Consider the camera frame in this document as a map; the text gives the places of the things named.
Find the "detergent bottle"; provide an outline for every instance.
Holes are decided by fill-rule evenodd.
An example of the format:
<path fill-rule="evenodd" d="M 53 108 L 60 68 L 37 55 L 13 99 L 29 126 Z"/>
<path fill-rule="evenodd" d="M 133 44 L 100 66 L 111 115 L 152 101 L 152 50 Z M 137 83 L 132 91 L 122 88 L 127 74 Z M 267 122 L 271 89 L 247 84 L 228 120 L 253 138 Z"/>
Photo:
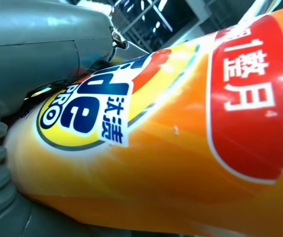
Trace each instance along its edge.
<path fill-rule="evenodd" d="M 283 236 L 283 10 L 84 77 L 5 144 L 20 192 L 82 223 Z"/>

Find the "red banner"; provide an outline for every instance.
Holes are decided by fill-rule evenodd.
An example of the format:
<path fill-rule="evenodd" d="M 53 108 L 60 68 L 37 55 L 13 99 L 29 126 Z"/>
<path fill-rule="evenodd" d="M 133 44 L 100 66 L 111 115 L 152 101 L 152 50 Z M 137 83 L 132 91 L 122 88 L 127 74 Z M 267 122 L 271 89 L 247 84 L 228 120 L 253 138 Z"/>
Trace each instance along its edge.
<path fill-rule="evenodd" d="M 211 150 L 240 178 L 274 183 L 283 173 L 282 32 L 263 16 L 218 32 L 216 44 L 207 91 Z"/>

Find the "metal beam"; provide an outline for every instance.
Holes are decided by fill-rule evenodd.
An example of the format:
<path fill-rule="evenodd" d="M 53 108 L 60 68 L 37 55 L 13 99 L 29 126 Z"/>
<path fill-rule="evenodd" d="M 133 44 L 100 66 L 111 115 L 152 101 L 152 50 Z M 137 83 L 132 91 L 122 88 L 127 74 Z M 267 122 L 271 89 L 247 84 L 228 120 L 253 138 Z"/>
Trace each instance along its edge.
<path fill-rule="evenodd" d="M 141 12 L 139 16 L 137 16 L 136 19 L 134 19 L 133 22 L 131 22 L 131 24 L 129 24 L 128 26 L 127 26 L 126 28 L 124 28 L 122 33 L 124 34 L 126 33 L 127 31 L 128 31 L 131 27 L 132 27 L 133 25 L 134 25 L 136 22 L 137 22 L 138 20 L 140 20 L 141 17 L 143 17 L 143 15 L 145 15 L 146 13 L 149 12 L 149 10 L 151 10 L 155 3 L 158 2 L 159 0 L 154 0 L 152 4 L 149 5 L 147 8 L 146 8 L 144 11 Z"/>

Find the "gray machine part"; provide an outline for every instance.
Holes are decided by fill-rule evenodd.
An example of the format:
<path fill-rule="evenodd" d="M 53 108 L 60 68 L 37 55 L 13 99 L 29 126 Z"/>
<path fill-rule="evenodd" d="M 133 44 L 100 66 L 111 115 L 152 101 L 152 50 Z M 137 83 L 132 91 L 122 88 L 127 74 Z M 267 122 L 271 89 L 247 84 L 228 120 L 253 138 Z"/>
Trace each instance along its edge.
<path fill-rule="evenodd" d="M 112 53 L 112 23 L 102 13 L 44 0 L 0 0 L 0 119 L 31 90 L 84 72 Z M 0 121 L 0 138 L 7 133 Z M 0 146 L 0 163 L 6 149 Z M 130 236 L 82 225 L 18 194 L 0 164 L 0 237 Z"/>

